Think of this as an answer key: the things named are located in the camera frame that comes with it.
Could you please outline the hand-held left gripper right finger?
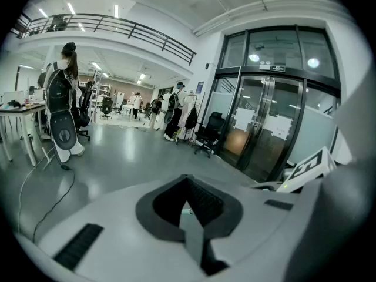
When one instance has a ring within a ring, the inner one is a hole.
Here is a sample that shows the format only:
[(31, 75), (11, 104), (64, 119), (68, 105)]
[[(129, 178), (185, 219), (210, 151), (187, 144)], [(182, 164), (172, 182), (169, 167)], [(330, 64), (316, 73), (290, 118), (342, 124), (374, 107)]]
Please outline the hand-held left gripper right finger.
[(243, 206), (232, 195), (194, 176), (186, 177), (187, 202), (205, 236), (229, 236), (243, 217)]

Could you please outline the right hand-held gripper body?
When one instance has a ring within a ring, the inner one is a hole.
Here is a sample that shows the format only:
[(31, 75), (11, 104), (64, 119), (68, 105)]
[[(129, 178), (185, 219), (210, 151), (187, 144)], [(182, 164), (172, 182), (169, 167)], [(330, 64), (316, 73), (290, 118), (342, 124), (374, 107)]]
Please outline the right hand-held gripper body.
[(336, 167), (332, 155), (324, 146), (313, 155), (297, 163), (283, 182), (264, 182), (254, 185), (252, 188), (280, 193), (297, 193), (306, 183), (326, 177)]

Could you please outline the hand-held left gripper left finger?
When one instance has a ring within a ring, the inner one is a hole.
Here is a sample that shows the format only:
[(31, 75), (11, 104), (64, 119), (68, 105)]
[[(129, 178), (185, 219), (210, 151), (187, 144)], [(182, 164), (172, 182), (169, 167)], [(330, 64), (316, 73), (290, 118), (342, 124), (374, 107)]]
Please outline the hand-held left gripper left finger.
[(159, 240), (184, 242), (179, 227), (187, 201), (187, 175), (183, 174), (142, 196), (136, 204), (136, 218), (141, 226)]

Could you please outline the white paper sheet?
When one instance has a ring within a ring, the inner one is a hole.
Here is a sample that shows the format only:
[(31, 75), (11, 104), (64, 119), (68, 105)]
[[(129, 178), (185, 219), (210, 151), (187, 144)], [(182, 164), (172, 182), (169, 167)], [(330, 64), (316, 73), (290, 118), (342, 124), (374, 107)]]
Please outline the white paper sheet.
[(267, 115), (263, 129), (271, 132), (272, 136), (286, 141), (290, 134), (292, 122), (293, 120), (289, 117)]

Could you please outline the black framed glass door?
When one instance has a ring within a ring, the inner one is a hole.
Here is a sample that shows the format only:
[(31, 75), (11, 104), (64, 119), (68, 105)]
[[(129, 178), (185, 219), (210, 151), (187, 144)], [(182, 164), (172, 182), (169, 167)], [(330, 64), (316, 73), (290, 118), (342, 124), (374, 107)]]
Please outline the black framed glass door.
[(333, 150), (341, 103), (338, 64), (324, 29), (272, 26), (227, 35), (210, 104), (224, 115), (216, 154), (258, 183), (322, 147)]

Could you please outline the black office chair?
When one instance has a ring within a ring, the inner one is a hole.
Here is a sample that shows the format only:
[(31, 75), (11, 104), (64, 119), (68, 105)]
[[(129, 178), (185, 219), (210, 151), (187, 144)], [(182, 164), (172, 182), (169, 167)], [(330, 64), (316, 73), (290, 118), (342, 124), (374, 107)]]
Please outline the black office chair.
[(71, 112), (76, 127), (76, 132), (79, 136), (87, 138), (90, 142), (90, 136), (87, 130), (81, 130), (90, 123), (89, 107), (91, 106), (90, 99), (92, 98), (93, 81), (90, 80), (84, 87), (78, 86), (72, 92), (72, 107)]
[(193, 145), (195, 147), (195, 155), (200, 151), (204, 151), (207, 157), (210, 158), (216, 149), (224, 124), (225, 119), (222, 118), (222, 113), (219, 112), (212, 112), (206, 125), (199, 123), (200, 127), (194, 133), (196, 141), (199, 142), (198, 145)]
[(104, 97), (102, 100), (102, 106), (100, 111), (102, 114), (99, 116), (100, 119), (105, 118), (105, 119), (111, 119), (112, 117), (109, 115), (112, 111), (112, 104), (113, 101), (111, 97)]

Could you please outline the coat rack with black bag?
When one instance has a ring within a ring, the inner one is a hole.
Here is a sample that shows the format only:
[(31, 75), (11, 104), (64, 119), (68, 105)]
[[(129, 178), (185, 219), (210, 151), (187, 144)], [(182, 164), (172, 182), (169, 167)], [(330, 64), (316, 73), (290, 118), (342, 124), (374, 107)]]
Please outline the coat rack with black bag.
[(175, 142), (187, 143), (193, 140), (194, 130), (198, 124), (198, 117), (202, 109), (202, 101), (196, 94), (187, 96), (184, 99), (182, 114), (178, 122), (178, 130), (175, 133)]

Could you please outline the white table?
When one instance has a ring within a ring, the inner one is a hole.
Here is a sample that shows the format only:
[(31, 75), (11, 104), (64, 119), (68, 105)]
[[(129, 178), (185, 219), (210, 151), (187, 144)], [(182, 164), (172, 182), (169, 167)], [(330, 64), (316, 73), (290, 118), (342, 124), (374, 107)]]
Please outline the white table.
[(134, 110), (134, 106), (131, 104), (125, 104), (120, 107), (121, 115), (124, 118), (127, 118), (128, 121), (132, 121), (134, 118), (133, 110)]

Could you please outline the white desk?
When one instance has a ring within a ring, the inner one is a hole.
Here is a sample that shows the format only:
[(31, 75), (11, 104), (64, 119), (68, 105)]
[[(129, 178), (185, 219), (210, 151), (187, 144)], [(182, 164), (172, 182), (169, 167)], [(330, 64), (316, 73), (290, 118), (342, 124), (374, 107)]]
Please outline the white desk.
[(12, 161), (12, 155), (11, 151), (8, 146), (7, 136), (5, 133), (4, 128), (4, 119), (9, 117), (15, 117), (19, 118), (21, 121), (21, 132), (24, 144), (26, 146), (26, 151), (28, 153), (29, 159), (32, 163), (32, 165), (35, 167), (37, 162), (34, 156), (34, 153), (32, 151), (32, 144), (29, 140), (28, 131), (26, 128), (26, 116), (31, 115), (33, 113), (38, 114), (38, 119), (41, 118), (41, 111), (45, 110), (45, 104), (44, 103), (37, 103), (32, 106), (22, 106), (18, 108), (13, 108), (10, 110), (1, 109), (0, 108), (0, 137), (2, 139), (2, 145), (5, 151), (6, 158), (11, 162)]

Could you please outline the black balcony railing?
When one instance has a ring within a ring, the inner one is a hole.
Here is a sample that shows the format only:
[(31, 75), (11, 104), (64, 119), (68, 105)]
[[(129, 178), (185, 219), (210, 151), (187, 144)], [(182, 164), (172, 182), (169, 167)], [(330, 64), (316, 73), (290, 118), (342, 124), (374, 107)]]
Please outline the black balcony railing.
[(43, 18), (31, 19), (22, 13), (10, 33), (18, 39), (29, 35), (45, 32), (82, 31), (82, 32), (112, 32), (123, 35), (128, 39), (134, 38), (151, 44), (161, 51), (166, 51), (179, 59), (192, 64), (196, 52), (163, 32), (144, 24), (127, 19), (115, 18), (109, 15), (78, 13), (58, 14)]

